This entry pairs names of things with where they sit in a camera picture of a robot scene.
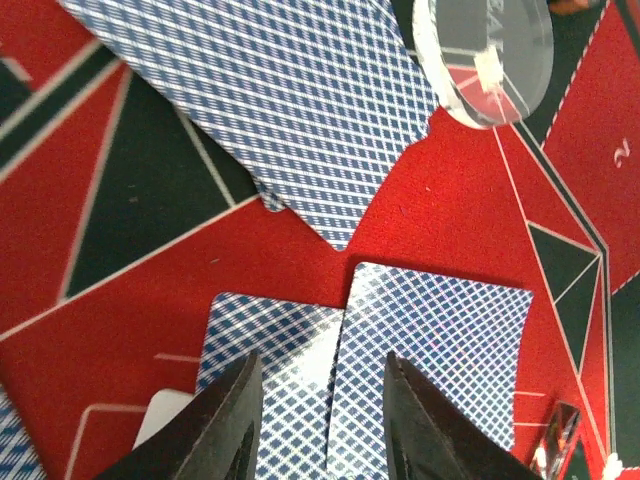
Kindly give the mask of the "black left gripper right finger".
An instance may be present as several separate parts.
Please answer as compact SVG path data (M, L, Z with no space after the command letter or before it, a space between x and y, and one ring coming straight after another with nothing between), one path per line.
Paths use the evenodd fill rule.
M386 357L383 421L391 479L537 479L413 364Z

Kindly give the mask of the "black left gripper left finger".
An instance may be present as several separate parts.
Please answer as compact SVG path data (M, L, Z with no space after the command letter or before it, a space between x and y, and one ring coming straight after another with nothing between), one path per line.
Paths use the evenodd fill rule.
M234 361L98 479L253 479L263 412L257 351Z

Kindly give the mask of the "blue card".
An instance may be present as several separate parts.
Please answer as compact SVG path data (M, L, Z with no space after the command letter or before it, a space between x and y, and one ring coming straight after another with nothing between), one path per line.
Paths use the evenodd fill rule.
M1 386L1 478L46 478L30 436L4 386Z
M386 1L64 7L336 250L437 107Z

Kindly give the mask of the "clear round dealer puck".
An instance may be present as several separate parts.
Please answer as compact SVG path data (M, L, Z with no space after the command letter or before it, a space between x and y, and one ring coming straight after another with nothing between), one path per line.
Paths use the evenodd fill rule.
M544 1L416 1L412 34L439 104L490 129L528 118L549 86L554 44Z

